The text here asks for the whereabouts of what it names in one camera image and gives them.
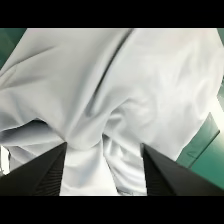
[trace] crumpled cloth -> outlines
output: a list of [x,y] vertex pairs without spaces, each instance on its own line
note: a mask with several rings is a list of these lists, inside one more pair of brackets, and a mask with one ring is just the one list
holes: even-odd
[[60,195],[146,195],[141,143],[176,160],[218,93],[216,29],[28,29],[0,71],[11,170],[68,143]]

